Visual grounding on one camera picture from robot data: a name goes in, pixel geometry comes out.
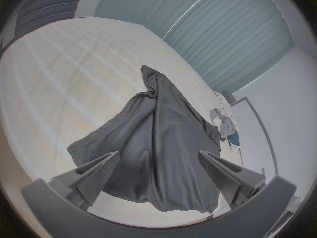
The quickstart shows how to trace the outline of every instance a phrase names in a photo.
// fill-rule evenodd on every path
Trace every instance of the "pile of clothes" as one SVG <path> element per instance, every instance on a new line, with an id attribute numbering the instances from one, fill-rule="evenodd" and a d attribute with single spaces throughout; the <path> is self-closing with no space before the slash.
<path id="1" fill-rule="evenodd" d="M 232 120 L 224 116 L 221 110 L 217 108 L 210 111 L 210 118 L 220 132 L 220 140 L 225 141 L 228 138 L 230 145 L 240 148 L 239 134 Z"/>

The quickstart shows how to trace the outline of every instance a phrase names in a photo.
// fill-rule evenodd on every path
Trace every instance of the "green curtain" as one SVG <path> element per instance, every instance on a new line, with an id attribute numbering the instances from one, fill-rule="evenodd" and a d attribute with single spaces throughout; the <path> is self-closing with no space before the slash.
<path id="1" fill-rule="evenodd" d="M 160 38 L 197 0 L 101 0 L 95 16 L 144 25 Z M 218 91 L 235 92 L 294 46 L 272 0 L 201 0 L 164 38 Z"/>

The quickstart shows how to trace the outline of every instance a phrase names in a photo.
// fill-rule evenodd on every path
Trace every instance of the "curtain fold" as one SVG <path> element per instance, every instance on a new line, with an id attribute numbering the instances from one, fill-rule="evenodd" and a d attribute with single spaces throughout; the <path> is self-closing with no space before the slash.
<path id="1" fill-rule="evenodd" d="M 197 0 L 101 0 L 95 16 L 142 24 L 162 38 Z M 201 0 L 166 35 L 211 87 L 235 92 L 294 46 L 272 0 Z"/>

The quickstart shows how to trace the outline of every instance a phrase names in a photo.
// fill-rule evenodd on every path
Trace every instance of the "bed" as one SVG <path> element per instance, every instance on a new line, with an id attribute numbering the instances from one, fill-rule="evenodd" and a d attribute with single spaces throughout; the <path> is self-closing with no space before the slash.
<path id="1" fill-rule="evenodd" d="M 41 27 L 17 40 L 0 62 L 1 122 L 15 157 L 32 180 L 76 168 L 67 147 L 119 113 L 146 91 L 145 64 L 163 74 L 206 121 L 231 106 L 168 44 L 144 26 L 105 18 L 77 18 Z M 221 142 L 220 157 L 242 166 L 239 151 Z M 118 223 L 172 227 L 219 216 L 230 207 L 220 194 L 211 213 L 160 212 L 102 192 L 89 212 Z"/>

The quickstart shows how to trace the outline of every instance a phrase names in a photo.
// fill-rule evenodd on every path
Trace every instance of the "curtain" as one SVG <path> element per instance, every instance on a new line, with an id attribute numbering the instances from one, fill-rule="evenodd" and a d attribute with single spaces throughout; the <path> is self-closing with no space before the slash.
<path id="1" fill-rule="evenodd" d="M 142 24 L 160 38 L 197 0 L 101 0 L 95 16 Z M 272 0 L 201 0 L 164 38 L 211 87 L 235 92 L 294 46 Z"/>

